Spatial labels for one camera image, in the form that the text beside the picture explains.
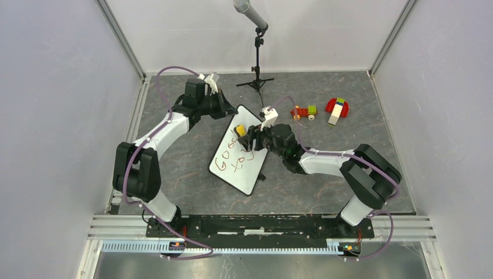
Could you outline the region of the yellow bone-shaped eraser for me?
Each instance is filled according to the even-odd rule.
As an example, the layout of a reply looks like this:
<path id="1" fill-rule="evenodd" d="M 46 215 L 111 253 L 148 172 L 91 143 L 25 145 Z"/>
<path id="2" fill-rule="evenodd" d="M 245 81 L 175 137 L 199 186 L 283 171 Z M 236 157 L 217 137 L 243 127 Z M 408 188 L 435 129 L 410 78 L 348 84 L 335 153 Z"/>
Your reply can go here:
<path id="1" fill-rule="evenodd" d="M 244 137 L 247 134 L 247 130 L 245 129 L 245 127 L 243 125 L 236 126 L 234 131 L 239 138 Z"/>

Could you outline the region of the white whiteboard with red writing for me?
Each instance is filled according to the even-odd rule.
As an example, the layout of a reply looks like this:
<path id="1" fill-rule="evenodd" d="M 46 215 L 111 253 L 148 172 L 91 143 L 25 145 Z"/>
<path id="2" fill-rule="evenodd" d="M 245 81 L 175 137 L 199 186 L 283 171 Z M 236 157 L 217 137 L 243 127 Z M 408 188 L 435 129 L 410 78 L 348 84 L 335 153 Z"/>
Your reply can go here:
<path id="1" fill-rule="evenodd" d="M 236 126 L 242 125 L 248 128 L 257 126 L 262 121 L 243 105 L 238 105 L 237 111 L 238 113 L 231 118 L 221 137 L 208 170 L 239 192 L 250 196 L 258 182 L 267 157 L 267 150 L 247 152 L 238 143 L 234 132 Z"/>

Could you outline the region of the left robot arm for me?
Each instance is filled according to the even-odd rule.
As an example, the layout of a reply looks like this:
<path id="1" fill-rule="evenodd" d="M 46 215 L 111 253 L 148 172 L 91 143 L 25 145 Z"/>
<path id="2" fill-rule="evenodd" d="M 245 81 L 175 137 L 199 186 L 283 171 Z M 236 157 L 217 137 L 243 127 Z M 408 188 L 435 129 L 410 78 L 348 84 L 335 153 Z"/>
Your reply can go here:
<path id="1" fill-rule="evenodd" d="M 237 113 L 223 91 L 211 82 L 198 78 L 187 80 L 184 93 L 155 128 L 132 143 L 121 142 L 117 146 L 113 189 L 121 192 L 128 203 L 141 204 L 161 219 L 160 229 L 167 236 L 179 235 L 183 229 L 181 211 L 160 189 L 159 160 L 203 116 L 222 119 Z"/>

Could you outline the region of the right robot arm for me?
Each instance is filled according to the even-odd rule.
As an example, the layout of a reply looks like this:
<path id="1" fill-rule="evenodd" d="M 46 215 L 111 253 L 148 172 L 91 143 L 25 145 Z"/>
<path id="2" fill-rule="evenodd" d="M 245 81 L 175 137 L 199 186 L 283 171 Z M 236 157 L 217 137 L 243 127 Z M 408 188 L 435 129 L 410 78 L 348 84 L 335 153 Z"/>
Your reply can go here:
<path id="1" fill-rule="evenodd" d="M 348 151 L 319 151 L 304 147 L 287 124 L 266 128 L 239 125 L 234 132 L 246 151 L 265 149 L 281 158 L 294 174 L 343 177 L 354 193 L 335 222 L 337 233 L 343 237 L 353 236 L 363 219 L 399 192 L 402 174 L 368 144 Z"/>

